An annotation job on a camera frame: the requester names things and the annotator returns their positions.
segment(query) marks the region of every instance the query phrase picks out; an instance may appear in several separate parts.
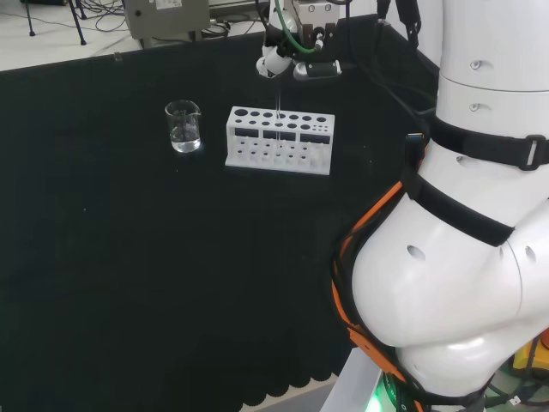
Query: tripod leg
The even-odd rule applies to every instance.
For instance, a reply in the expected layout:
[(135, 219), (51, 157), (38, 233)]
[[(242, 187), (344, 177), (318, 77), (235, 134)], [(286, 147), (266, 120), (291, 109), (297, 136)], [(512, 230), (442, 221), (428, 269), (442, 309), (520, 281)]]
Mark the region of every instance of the tripod leg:
[(80, 36), (80, 44), (86, 45), (86, 40), (82, 34), (82, 29), (80, 28), (80, 23), (78, 22), (78, 16), (76, 15), (75, 5), (72, 3), (72, 0), (69, 0), (70, 11), (72, 11), (72, 17), (75, 19), (76, 29), (78, 30), (78, 35)]
[(78, 9), (80, 9), (80, 16), (83, 20), (86, 20), (87, 19), (87, 16), (86, 14), (84, 13), (84, 8), (82, 7), (82, 1), (81, 0), (76, 0), (76, 7)]
[(33, 30), (33, 23), (31, 22), (31, 12), (28, 9), (28, 0), (25, 0), (25, 8), (27, 9), (28, 26), (31, 30), (30, 32), (28, 32), (28, 35), (34, 37), (36, 33)]

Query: black strap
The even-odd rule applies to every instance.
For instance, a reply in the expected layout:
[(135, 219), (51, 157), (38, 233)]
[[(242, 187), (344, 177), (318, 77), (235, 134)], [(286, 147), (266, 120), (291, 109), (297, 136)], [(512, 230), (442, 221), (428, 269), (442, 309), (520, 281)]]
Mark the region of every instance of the black strap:
[(502, 245), (513, 233), (513, 227), (494, 221), (457, 202), (417, 174), (418, 152), (425, 146), (423, 139), (418, 139), (418, 136), (420, 135), (407, 137), (407, 161), (401, 176), (402, 185), (410, 199), (441, 221), (472, 238), (492, 246)]
[(460, 129), (438, 118), (431, 121), (430, 128), (431, 139), (437, 144), (475, 159), (515, 166), (524, 171), (549, 164), (549, 144), (542, 135), (524, 139), (487, 135)]
[(399, 385), (399, 389), (408, 398), (418, 401), (419, 403), (423, 403), (424, 405), (454, 405), (467, 407), (477, 402), (480, 397), (484, 396), (484, 393), (486, 392), (486, 389), (488, 389), (492, 379), (493, 375), (482, 388), (473, 393), (469, 393), (465, 397), (443, 397), (442, 395), (420, 391), (412, 385), (404, 385), (399, 379), (393, 380), (397, 385)]

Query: black tablecloth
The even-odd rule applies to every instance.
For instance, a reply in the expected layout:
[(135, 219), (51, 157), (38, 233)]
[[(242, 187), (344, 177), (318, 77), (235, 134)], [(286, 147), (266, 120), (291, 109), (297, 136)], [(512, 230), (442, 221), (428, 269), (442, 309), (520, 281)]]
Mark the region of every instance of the black tablecloth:
[[(397, 179), (413, 123), (357, 70), (284, 82), (283, 109), (336, 116), (331, 175), (226, 168), (231, 107), (274, 106), (261, 43), (0, 74), (4, 410), (237, 411), (341, 370), (329, 251)], [(390, 74), (432, 88), (405, 47), (385, 40)], [(202, 109), (200, 153), (172, 149), (177, 99)]]

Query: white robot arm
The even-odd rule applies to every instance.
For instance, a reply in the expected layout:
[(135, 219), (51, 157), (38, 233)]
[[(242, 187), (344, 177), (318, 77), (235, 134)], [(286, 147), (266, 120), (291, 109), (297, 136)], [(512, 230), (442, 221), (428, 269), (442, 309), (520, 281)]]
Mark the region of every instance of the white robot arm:
[[(381, 9), (389, 3), (378, 0)], [(323, 5), (284, 0), (284, 21), (302, 45), (312, 46), (304, 7)], [(275, 8), (271, 0), (257, 62), (265, 77), (283, 73), (295, 53)], [(358, 316), (352, 335), (363, 327), (395, 348), (406, 381), (433, 399), (477, 394), (468, 410), (483, 409), (479, 393), (492, 375), (549, 327), (548, 21), (549, 2), (443, 0), (426, 156), (403, 173), (400, 200), (359, 248), (350, 290), (339, 291)], [(420, 21), (404, 23), (417, 46)]]

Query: floor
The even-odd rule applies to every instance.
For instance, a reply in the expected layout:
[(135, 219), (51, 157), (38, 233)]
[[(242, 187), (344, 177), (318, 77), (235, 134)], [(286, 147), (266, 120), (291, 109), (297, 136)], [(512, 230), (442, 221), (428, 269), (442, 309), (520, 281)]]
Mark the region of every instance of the floor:
[[(352, 6), (352, 15), (370, 14), (369, 2), (355, 3)], [(115, 31), (102, 32), (95, 27), (100, 15), (87, 11), (88, 20), (80, 20), (87, 44), (80, 45), (69, 6), (30, 4), (30, 12), (36, 33), (34, 37), (28, 34), (25, 6), (19, 0), (0, 0), (0, 71), (141, 50), (139, 41), (131, 38), (123, 16), (109, 15), (101, 19), (98, 23), (99, 29), (108, 31), (117, 27)], [(260, 22), (242, 22), (232, 25), (229, 36), (260, 31)], [(170, 44), (172, 43), (152, 41), (152, 46)]]

